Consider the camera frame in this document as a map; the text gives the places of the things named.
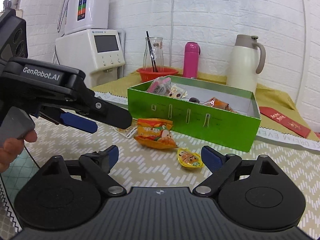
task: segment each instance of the pink bottle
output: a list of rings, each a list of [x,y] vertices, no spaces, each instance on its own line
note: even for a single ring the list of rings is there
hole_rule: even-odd
[[[198,43],[188,42],[184,47],[183,77],[197,78],[200,47]]]

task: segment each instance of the finger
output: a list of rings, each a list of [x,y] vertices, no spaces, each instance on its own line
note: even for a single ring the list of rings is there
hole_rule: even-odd
[[[6,171],[9,168],[9,164],[0,163],[0,173]]]
[[[18,154],[11,154],[4,149],[0,149],[0,163],[9,165],[14,159],[17,157]]]
[[[15,138],[7,139],[3,144],[3,149],[13,155],[18,155],[23,151],[24,141]]]
[[[37,133],[35,130],[28,132],[28,134],[24,138],[27,142],[36,142],[38,139]]]

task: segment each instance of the green box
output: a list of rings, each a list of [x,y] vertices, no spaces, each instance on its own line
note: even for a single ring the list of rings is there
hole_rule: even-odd
[[[201,80],[170,76],[171,84],[186,89],[186,98],[175,99],[145,92],[152,81],[128,88],[128,108],[133,118],[173,121],[173,131],[225,147],[249,152],[261,117],[252,92]],[[229,103],[238,113],[189,102],[212,97]]]

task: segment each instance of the glass pitcher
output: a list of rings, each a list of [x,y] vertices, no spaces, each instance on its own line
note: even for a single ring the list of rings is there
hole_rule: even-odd
[[[161,37],[146,37],[146,50],[143,57],[143,70],[163,72],[163,51]]]

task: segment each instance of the black screen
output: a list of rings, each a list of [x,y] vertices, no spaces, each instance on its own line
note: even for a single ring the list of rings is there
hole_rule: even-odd
[[[119,50],[115,35],[95,35],[94,40],[98,53]]]

